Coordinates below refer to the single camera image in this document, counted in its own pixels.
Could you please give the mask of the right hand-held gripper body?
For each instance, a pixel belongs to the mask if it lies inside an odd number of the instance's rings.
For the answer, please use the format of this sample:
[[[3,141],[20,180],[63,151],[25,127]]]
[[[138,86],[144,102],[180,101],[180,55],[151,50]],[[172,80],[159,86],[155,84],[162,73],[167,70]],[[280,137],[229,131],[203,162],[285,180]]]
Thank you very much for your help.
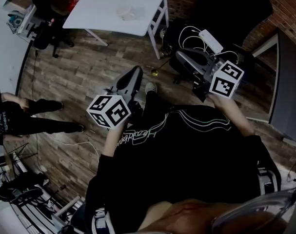
[[[244,71],[229,60],[219,59],[195,70],[192,92],[204,102],[209,93],[230,99],[240,84]]]

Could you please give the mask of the person's left forearm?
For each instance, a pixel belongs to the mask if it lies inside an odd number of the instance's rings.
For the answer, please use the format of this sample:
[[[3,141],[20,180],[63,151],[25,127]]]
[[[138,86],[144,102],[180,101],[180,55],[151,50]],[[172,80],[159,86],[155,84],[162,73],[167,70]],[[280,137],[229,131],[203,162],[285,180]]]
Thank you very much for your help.
[[[105,145],[101,154],[102,156],[109,156],[109,157],[114,156],[116,146],[120,141],[123,132],[127,128],[127,125],[128,123],[124,122],[123,124],[119,125],[117,128],[109,130],[106,137]]]

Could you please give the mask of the person's right forearm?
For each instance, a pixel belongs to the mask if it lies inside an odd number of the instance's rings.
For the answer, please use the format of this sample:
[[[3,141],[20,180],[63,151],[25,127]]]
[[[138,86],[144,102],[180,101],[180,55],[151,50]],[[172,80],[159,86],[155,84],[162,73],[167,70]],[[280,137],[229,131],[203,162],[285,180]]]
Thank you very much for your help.
[[[250,124],[245,115],[241,112],[233,99],[224,98],[216,94],[209,94],[214,106],[238,128],[245,137],[255,134],[253,126]]]

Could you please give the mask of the person's white shoe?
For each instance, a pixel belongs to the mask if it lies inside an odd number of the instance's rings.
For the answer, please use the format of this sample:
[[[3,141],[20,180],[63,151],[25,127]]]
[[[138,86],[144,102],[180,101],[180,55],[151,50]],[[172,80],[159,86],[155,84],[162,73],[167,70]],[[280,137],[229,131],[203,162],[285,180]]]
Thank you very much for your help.
[[[157,85],[153,82],[148,82],[145,86],[145,94],[147,95],[149,92],[157,93],[158,88]]]

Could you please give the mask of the white power strip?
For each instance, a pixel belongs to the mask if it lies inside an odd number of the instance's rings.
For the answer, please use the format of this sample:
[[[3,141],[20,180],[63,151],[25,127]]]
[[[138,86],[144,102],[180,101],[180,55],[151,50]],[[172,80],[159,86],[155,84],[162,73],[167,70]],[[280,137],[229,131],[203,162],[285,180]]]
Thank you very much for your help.
[[[207,46],[215,53],[219,54],[223,50],[222,45],[213,37],[213,35],[208,30],[202,30],[199,33],[199,37],[201,37]]]

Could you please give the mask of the person's black trouser leg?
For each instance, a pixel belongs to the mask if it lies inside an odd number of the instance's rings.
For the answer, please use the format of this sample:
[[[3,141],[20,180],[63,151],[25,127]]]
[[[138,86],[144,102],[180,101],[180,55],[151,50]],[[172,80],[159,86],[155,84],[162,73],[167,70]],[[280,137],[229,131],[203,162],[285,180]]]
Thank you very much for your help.
[[[153,125],[164,120],[173,105],[162,99],[155,91],[146,94],[146,103],[139,123]]]

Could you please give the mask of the black swivel chair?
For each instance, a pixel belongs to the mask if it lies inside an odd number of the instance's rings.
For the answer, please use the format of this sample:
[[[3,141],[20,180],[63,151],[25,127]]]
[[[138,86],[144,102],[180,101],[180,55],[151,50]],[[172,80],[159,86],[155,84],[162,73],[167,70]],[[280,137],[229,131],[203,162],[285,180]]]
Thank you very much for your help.
[[[270,0],[197,0],[188,19],[174,19],[163,38],[163,47],[171,47],[174,55],[180,47],[201,50],[198,38],[208,30],[223,46],[219,58],[238,63],[245,71],[242,81],[249,82],[255,62],[251,54],[242,50],[248,34],[273,12]]]

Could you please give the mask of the grey table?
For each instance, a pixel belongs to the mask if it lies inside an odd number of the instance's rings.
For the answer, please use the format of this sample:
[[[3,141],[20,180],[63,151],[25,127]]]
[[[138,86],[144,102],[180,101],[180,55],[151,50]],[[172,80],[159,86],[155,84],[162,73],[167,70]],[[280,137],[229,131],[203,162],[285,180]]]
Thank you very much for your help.
[[[282,132],[284,142],[296,146],[296,44],[281,30],[252,52],[257,57],[277,46],[276,78],[269,113],[247,113],[251,120],[271,124]]]

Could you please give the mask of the white table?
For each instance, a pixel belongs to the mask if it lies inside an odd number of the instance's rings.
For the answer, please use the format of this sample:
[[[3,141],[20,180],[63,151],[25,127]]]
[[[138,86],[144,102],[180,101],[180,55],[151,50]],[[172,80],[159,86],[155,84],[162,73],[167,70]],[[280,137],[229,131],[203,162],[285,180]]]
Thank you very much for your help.
[[[120,19],[116,13],[120,6],[132,6],[136,19]],[[63,28],[84,29],[96,39],[99,37],[94,30],[149,35],[156,57],[160,58],[155,34],[162,19],[169,20],[167,0],[79,0]]]

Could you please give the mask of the person's black sweater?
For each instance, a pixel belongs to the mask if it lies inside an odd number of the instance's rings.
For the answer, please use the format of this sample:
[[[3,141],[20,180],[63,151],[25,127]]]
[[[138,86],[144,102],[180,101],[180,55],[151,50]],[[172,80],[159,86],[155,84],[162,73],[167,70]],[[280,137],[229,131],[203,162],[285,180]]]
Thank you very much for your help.
[[[85,225],[99,208],[116,234],[137,231],[153,204],[198,199],[243,203],[260,195],[259,169],[281,175],[257,135],[244,136],[218,109],[174,106],[124,131],[113,156],[101,155],[86,193]]]

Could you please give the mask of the black tripod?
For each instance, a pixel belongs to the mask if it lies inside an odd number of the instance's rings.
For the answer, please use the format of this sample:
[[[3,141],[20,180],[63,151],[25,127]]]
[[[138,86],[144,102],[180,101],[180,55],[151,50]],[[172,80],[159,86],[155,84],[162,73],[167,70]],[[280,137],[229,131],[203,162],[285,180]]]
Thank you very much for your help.
[[[5,167],[8,168],[7,172],[12,179],[16,178],[20,173],[28,171],[23,164],[26,160],[34,156],[38,157],[38,152],[27,152],[27,146],[28,143],[25,143],[11,151],[4,148]]]

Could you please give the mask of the black sneaker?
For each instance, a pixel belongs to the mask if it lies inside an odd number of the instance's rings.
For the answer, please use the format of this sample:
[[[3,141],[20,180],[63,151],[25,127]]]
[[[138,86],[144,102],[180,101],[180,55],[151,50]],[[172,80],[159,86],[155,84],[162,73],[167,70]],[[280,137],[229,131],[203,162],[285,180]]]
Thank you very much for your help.
[[[34,187],[33,189],[26,189],[23,192],[19,190],[14,190],[13,195],[15,196],[14,202],[23,202],[42,196],[43,191],[41,188]]]

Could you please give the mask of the white desk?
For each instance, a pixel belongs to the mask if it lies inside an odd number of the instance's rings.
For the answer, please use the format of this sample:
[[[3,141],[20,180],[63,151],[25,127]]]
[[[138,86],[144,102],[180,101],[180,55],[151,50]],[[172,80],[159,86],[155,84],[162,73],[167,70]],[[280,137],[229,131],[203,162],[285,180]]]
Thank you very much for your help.
[[[6,25],[8,13],[25,9],[8,3],[0,9],[0,91],[14,94],[16,92],[22,62],[29,46],[30,39],[24,35],[13,34]]]

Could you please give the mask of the teal white device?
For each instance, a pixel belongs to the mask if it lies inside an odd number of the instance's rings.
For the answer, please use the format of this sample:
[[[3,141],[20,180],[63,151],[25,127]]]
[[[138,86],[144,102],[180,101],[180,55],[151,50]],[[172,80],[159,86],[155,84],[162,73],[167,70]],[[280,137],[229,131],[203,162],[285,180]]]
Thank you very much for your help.
[[[10,28],[13,34],[15,34],[23,22],[24,15],[19,11],[12,11],[8,14],[7,26]]]

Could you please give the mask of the clear eyeglasses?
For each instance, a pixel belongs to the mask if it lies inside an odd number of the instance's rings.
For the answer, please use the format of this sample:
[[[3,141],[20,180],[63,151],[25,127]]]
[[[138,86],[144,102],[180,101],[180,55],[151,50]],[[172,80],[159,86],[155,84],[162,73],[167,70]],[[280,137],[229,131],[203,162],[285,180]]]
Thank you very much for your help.
[[[210,234],[296,234],[296,187],[224,212],[213,220]]]

